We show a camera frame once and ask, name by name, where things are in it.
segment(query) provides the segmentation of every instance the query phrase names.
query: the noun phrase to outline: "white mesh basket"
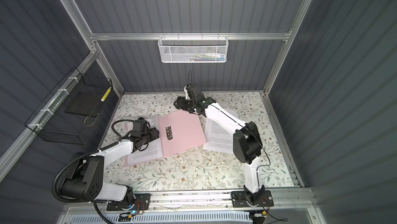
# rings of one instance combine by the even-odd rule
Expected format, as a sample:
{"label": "white mesh basket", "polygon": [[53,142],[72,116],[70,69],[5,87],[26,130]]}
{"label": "white mesh basket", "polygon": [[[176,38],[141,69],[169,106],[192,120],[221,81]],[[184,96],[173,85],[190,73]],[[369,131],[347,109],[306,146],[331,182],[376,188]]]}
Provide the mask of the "white mesh basket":
{"label": "white mesh basket", "polygon": [[171,40],[160,37],[158,48],[164,63],[224,63],[229,41],[213,40]]}

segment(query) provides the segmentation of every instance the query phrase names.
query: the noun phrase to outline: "gray wall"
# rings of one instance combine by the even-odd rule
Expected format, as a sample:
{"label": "gray wall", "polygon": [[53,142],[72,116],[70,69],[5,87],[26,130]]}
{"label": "gray wall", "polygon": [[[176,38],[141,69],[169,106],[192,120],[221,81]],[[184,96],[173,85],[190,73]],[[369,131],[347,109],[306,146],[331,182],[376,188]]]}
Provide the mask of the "gray wall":
{"label": "gray wall", "polygon": [[283,41],[230,41],[225,63],[163,63],[157,41],[99,41],[124,90],[263,90]]}
{"label": "gray wall", "polygon": [[0,0],[0,154],[89,50],[58,0]]}
{"label": "gray wall", "polygon": [[328,223],[394,223],[397,0],[314,0],[270,93]]}
{"label": "gray wall", "polygon": [[[93,33],[283,33],[301,0],[75,0]],[[263,90],[282,41],[230,41],[227,62],[167,64],[154,41],[100,41],[126,92]]]}
{"label": "gray wall", "polygon": [[280,33],[300,0],[75,0],[94,33]]}
{"label": "gray wall", "polygon": [[[58,0],[0,0],[0,154],[24,122],[88,49]],[[95,62],[87,73],[102,75]],[[115,109],[112,92],[97,121],[104,129]],[[0,183],[1,223],[55,223],[63,204],[51,195],[56,173],[84,146],[36,138]]]}

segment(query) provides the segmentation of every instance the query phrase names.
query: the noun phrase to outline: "wire mesh basket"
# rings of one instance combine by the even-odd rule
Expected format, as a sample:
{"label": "wire mesh basket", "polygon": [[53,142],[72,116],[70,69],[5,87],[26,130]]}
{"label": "wire mesh basket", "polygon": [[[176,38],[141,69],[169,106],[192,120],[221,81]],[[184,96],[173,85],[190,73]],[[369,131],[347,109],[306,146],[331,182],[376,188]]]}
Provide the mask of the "wire mesh basket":
{"label": "wire mesh basket", "polygon": [[[30,117],[25,126],[48,142],[82,145],[101,139],[96,137],[95,130],[100,127],[95,121],[112,88],[109,78],[79,74],[65,89],[59,90],[61,93],[47,109],[40,110],[44,114],[37,123],[32,123]],[[81,102],[84,99],[87,99],[85,105]]]}
{"label": "wire mesh basket", "polygon": [[224,63],[229,41],[225,39],[179,40],[158,39],[164,63]]}

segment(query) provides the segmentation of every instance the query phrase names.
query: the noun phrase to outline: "paper sheet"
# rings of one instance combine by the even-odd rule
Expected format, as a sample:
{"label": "paper sheet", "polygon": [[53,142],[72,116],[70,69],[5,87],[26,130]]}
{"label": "paper sheet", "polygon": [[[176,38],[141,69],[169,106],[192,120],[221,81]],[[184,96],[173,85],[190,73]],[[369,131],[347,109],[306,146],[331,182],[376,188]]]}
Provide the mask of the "paper sheet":
{"label": "paper sheet", "polygon": [[[163,156],[168,157],[206,143],[200,118],[196,114],[177,110],[159,117]],[[168,140],[166,127],[171,127],[172,139]]]}
{"label": "paper sheet", "polygon": [[[236,113],[234,110],[228,108],[225,108],[224,110],[226,110],[236,118],[239,117],[239,114]],[[229,134],[217,122],[207,118],[204,135],[207,143],[204,144],[203,149],[234,154],[233,136]]]}
{"label": "paper sheet", "polygon": [[[158,116],[146,120],[150,123],[150,128],[155,127],[157,130],[160,129],[158,125]],[[126,124],[127,132],[132,129],[132,126],[133,126],[132,122],[128,122]],[[128,165],[133,165],[151,159],[160,158],[162,156],[163,156],[163,150],[161,148],[161,138],[158,138],[149,142],[148,148],[145,149],[144,151],[135,151],[133,153],[128,154],[127,163]]]}
{"label": "paper sheet", "polygon": [[160,158],[163,156],[161,149],[161,139],[153,140],[144,151],[136,151],[127,155],[127,163],[129,165],[141,163],[151,159]]}

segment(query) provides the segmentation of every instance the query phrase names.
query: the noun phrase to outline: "ventilation grille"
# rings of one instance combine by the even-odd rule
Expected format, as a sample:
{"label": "ventilation grille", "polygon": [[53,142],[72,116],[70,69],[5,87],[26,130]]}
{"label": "ventilation grille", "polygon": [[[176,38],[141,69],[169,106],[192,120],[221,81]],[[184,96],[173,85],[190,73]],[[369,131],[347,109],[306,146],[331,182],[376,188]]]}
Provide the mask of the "ventilation grille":
{"label": "ventilation grille", "polygon": [[[118,221],[119,214],[104,214],[113,223],[174,223],[174,222],[211,222],[252,223],[249,213],[244,211],[208,211],[203,212],[156,212],[144,213],[130,221]],[[70,224],[106,223],[97,214],[74,214]]]}

